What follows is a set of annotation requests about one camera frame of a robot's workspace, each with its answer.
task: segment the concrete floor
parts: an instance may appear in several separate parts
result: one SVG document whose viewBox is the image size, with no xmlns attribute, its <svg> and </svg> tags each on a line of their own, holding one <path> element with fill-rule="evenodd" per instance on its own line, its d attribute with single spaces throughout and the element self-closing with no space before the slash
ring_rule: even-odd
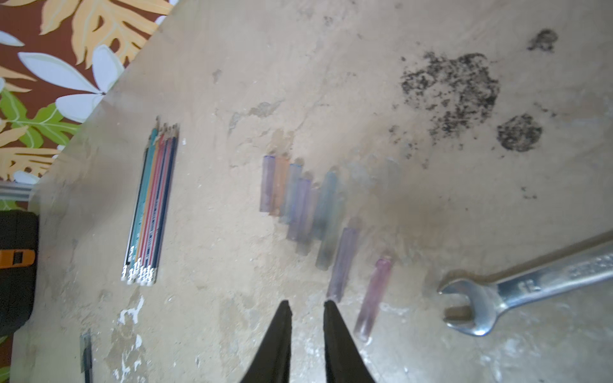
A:
<svg viewBox="0 0 613 383">
<path fill-rule="evenodd" d="M 338 165 L 364 221 L 340 305 L 349 328 L 380 251 L 401 258 L 372 342 L 357 343 L 378 382 L 609 382 L 611 283 L 511 311 L 484 338 L 444 326 L 458 301 L 436 287 L 450 270 L 496 273 L 613 229 L 612 11 L 605 0 L 183 0 L 37 187 L 36 303 L 11 382 L 82 381 L 88 328 L 96 382 L 237 382 L 284 298 L 291 379 L 324 381 L 330 272 L 257 211 L 274 149 L 319 180 Z M 552 51 L 527 49 L 544 28 Z M 470 53 L 485 58 L 470 56 L 478 70 L 460 82 L 493 91 L 489 106 L 440 78 L 403 92 L 410 74 L 457 70 Z M 446 134 L 437 89 L 483 114 Z M 509 126 L 542 134 L 505 149 L 497 126 L 525 113 Z M 139 288 L 119 277 L 157 115 L 181 124 L 182 145 L 158 282 Z"/>
</svg>

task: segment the translucent plastic tube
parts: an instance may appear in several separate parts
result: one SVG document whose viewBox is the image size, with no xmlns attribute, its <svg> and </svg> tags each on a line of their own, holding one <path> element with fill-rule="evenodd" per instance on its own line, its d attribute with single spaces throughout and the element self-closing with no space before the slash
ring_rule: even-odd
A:
<svg viewBox="0 0 613 383">
<path fill-rule="evenodd" d="M 337 192 L 338 177 L 334 170 L 326 173 L 324 182 L 321 184 L 321 192 L 319 201 L 315 209 L 313 218 L 313 236 L 323 240 L 326 233 L 326 226 L 332 213 L 332 204 L 334 203 L 334 195 Z"/>
<path fill-rule="evenodd" d="M 376 263 L 375 272 L 370 278 L 360 314 L 357 316 L 356 327 L 353 330 L 353 334 L 364 343 L 368 342 L 370 332 L 373 330 L 375 319 L 379 313 L 379 304 L 383 299 L 391 274 L 392 260 L 388 257 L 380 258 Z"/>
<path fill-rule="evenodd" d="M 319 254 L 315 261 L 315 266 L 320 270 L 328 270 L 334 259 L 334 251 L 337 249 L 338 236 L 341 224 L 345 217 L 345 195 L 339 193 L 335 195 L 332 202 L 332 212 L 330 220 L 326 225 L 326 233 L 319 247 Z"/>
<path fill-rule="evenodd" d="M 309 178 L 301 178 L 298 180 L 296 187 L 296 201 L 294 204 L 294 214 L 292 221 L 287 229 L 287 239 L 296 241 L 298 239 L 298 228 L 303 214 L 307 212 L 308 196 L 311 191 L 311 180 Z"/>
<path fill-rule="evenodd" d="M 337 258 L 332 267 L 332 277 L 328 286 L 327 298 L 337 303 L 341 302 L 347 279 L 349 278 L 349 269 L 351 262 L 357 250 L 357 237 L 359 231 L 353 227 L 345 227 L 341 236 L 340 244 L 338 245 Z"/>
<path fill-rule="evenodd" d="M 270 215 L 274 217 L 281 213 L 288 168 L 289 159 L 286 156 L 278 156 L 275 161 L 275 180 L 272 192 L 272 207 L 270 208 Z"/>
<path fill-rule="evenodd" d="M 301 256 L 307 255 L 311 249 L 311 241 L 313 240 L 313 232 L 311 229 L 313 228 L 313 216 L 315 214 L 315 208 L 318 204 L 319 196 L 319 184 L 315 183 L 309 192 L 305 212 L 302 215 L 298 226 L 296 252 Z"/>
<path fill-rule="evenodd" d="M 279 218 L 279 221 L 284 224 L 289 224 L 292 220 L 292 216 L 295 211 L 296 189 L 301 173 L 301 165 L 291 164 L 289 166 L 285 182 L 285 198 L 283 199 L 283 204 L 281 206 L 281 218 Z"/>
<path fill-rule="evenodd" d="M 264 156 L 262 165 L 262 193 L 260 194 L 260 211 L 270 212 L 275 181 L 275 157 Z"/>
</svg>

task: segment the wrench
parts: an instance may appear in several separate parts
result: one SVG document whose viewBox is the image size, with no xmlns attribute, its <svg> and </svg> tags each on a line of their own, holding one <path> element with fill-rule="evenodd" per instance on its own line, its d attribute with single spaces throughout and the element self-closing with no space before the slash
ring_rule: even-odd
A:
<svg viewBox="0 0 613 383">
<path fill-rule="evenodd" d="M 483 336 L 512 308 L 611 278 L 613 240 L 494 283 L 457 278 L 443 284 L 438 293 L 466 295 L 472 319 L 446 317 L 444 321 L 448 327 L 464 334 Z"/>
</svg>

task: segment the purple plastic tube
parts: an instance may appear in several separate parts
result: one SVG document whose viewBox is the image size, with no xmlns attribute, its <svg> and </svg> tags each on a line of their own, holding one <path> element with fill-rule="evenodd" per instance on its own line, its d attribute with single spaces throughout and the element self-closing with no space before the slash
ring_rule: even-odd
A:
<svg viewBox="0 0 613 383">
<path fill-rule="evenodd" d="M 389 276 L 392 274 L 392 261 L 388 257 L 382 257 L 377 261 L 375 267 L 375 272 L 370 277 L 370 284 L 362 302 L 360 314 L 357 316 L 356 327 L 353 330 L 353 334 L 364 343 L 368 343 L 370 332 L 373 330 L 375 319 L 379 314 L 379 304 L 387 289 Z"/>
<path fill-rule="evenodd" d="M 307 212 L 308 196 L 310 192 L 311 180 L 308 178 L 299 179 L 296 189 L 296 201 L 294 203 L 295 210 L 292 215 L 292 221 L 289 223 L 289 228 L 287 229 L 288 240 L 296 241 L 298 238 L 298 229 L 303 214 Z"/>
<path fill-rule="evenodd" d="M 262 165 L 262 194 L 260 194 L 260 211 L 270 212 L 272 193 L 275 184 L 275 157 L 264 156 Z"/>
<path fill-rule="evenodd" d="M 305 212 L 302 215 L 298 226 L 298 237 L 296 238 L 296 252 L 300 256 L 305 256 L 311 249 L 311 241 L 313 239 L 313 218 L 315 217 L 315 208 L 319 200 L 319 184 L 315 183 L 311 187 L 306 202 Z"/>
<path fill-rule="evenodd" d="M 351 262 L 356 254 L 357 250 L 357 236 L 359 232 L 352 227 L 345 227 L 341 236 L 340 244 L 338 245 L 337 258 L 334 261 L 332 267 L 332 277 L 330 278 L 330 285 L 328 286 L 327 298 L 341 302 L 343 298 L 343 292 L 347 285 L 347 278 L 349 277 L 349 269 L 351 268 Z"/>
<path fill-rule="evenodd" d="M 302 165 L 291 164 L 289 166 L 285 183 L 285 197 L 283 199 L 283 204 L 281 205 L 281 217 L 279 218 L 279 222 L 283 224 L 289 224 L 294 216 L 296 189 L 298 188 L 298 180 L 300 179 L 301 173 Z"/>
</svg>

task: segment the black case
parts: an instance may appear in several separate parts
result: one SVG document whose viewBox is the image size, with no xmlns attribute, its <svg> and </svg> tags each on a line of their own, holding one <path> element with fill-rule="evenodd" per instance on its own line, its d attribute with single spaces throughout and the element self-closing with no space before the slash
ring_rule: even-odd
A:
<svg viewBox="0 0 613 383">
<path fill-rule="evenodd" d="M 0 336 L 17 331 L 32 313 L 38 263 L 38 223 L 34 213 L 0 211 L 0 249 L 31 249 L 36 253 L 31 266 L 0 269 Z"/>
</svg>

